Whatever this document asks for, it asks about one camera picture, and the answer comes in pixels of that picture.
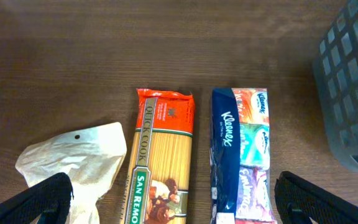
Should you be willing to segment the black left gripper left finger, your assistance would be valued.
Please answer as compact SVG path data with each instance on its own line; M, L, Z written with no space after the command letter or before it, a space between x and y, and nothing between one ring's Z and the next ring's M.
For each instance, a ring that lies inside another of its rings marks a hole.
M0 224L65 224L72 198L71 180L59 172L0 203Z

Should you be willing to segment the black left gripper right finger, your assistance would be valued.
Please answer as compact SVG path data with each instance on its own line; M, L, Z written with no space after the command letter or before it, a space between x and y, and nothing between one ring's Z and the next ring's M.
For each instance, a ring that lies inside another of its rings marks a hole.
M357 206L289 171L280 174L274 192L283 223L358 224Z

